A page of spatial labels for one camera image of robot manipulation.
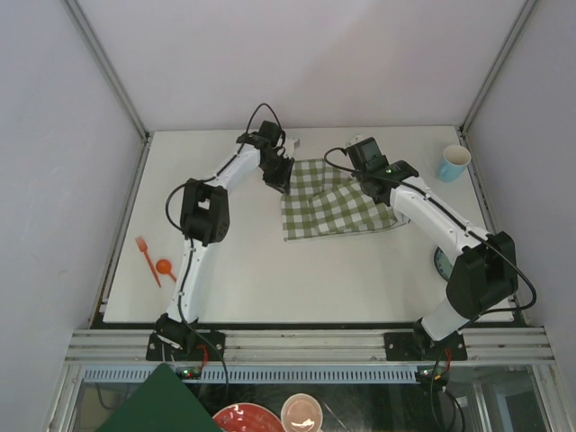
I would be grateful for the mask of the green white checkered cloth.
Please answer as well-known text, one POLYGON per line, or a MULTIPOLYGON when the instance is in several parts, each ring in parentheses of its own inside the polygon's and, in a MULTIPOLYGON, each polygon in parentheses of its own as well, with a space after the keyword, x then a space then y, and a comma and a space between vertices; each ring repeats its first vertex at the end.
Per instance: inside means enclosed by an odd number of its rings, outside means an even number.
POLYGON ((321 159, 294 163, 281 214, 286 242, 374 233, 406 223, 391 208, 374 203, 351 175, 321 159))

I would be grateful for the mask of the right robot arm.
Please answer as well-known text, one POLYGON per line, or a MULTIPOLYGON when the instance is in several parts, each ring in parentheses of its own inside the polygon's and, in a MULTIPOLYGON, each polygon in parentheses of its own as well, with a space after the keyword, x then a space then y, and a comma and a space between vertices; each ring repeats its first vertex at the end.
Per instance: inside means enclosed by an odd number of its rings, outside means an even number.
POLYGON ((415 352, 435 358, 444 351, 446 339, 517 291, 514 241, 503 231, 490 234, 462 218, 413 166, 404 160, 389 162, 374 138, 347 145, 345 153, 362 192, 415 223, 452 266, 445 298, 413 329, 415 352))

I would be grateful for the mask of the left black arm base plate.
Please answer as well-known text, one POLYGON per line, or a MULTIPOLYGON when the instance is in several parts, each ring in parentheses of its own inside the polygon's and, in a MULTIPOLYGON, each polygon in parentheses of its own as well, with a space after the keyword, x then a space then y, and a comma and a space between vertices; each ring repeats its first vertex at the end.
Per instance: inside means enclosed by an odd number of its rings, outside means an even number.
POLYGON ((147 344, 146 359, 148 361, 176 361, 176 362, 200 362, 207 358, 209 361, 218 361, 218 354, 222 354, 225 347, 226 337, 221 332, 202 333, 209 343, 197 337, 195 348, 186 353, 181 349, 176 349, 170 344, 162 341, 156 333, 149 336, 147 344))

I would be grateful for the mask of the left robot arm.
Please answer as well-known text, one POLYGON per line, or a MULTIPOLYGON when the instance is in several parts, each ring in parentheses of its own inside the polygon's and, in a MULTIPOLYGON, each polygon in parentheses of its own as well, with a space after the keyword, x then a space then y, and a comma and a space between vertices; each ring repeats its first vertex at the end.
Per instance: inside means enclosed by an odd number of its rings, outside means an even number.
POLYGON ((184 236, 183 262, 173 297, 155 324, 156 335, 176 359, 188 359, 196 351, 203 271, 228 234, 233 189, 261 169, 267 186, 280 194, 290 192, 294 158, 285 154, 285 141, 281 126, 263 121, 258 130, 247 130, 237 138, 229 160, 208 178, 191 178, 179 186, 183 198, 177 229, 184 236))

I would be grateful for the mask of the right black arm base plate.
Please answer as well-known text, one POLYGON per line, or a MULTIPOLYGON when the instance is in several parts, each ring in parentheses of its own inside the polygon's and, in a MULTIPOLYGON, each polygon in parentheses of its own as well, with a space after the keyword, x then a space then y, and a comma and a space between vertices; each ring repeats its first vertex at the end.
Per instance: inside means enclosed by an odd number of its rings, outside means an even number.
POLYGON ((412 332, 387 332, 383 336, 386 359, 388 361, 425 361, 436 360, 448 350, 455 361, 468 359, 464 337, 459 334, 442 341, 417 341, 412 332))

